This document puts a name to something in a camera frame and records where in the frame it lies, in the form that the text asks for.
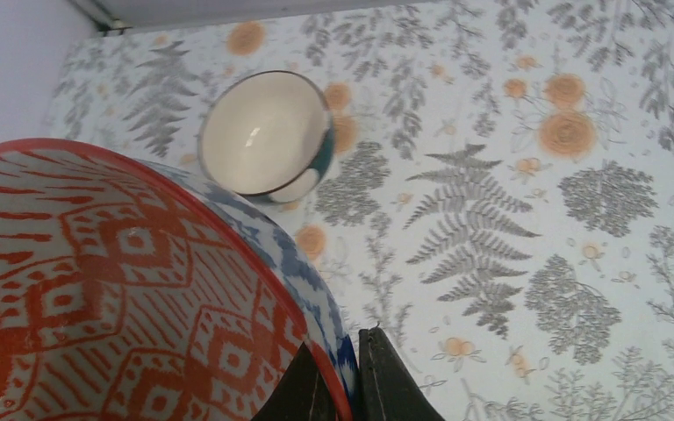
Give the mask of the teal and white bowl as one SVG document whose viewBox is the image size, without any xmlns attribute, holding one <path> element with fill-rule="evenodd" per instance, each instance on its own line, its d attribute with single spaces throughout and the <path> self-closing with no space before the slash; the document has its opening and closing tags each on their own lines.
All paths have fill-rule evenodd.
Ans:
<svg viewBox="0 0 674 421">
<path fill-rule="evenodd" d="M 243 78 L 213 104 L 200 131 L 203 173 L 253 202 L 290 203 L 329 169 L 333 113 L 307 77 L 271 70 Z"/>
</svg>

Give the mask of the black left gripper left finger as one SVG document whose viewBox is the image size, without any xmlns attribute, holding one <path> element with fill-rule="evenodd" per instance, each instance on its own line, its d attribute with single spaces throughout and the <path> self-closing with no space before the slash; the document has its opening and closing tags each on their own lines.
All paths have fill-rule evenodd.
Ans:
<svg viewBox="0 0 674 421">
<path fill-rule="evenodd" d="M 334 421 L 335 404 L 312 353 L 302 344 L 252 421 Z"/>
</svg>

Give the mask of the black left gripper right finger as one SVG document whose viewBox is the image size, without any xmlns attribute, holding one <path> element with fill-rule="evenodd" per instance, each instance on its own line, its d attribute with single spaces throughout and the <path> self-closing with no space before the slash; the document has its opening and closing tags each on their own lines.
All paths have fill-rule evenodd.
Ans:
<svg viewBox="0 0 674 421">
<path fill-rule="evenodd" d="M 381 328 L 359 331 L 359 369 L 364 420 L 442 419 Z"/>
</svg>

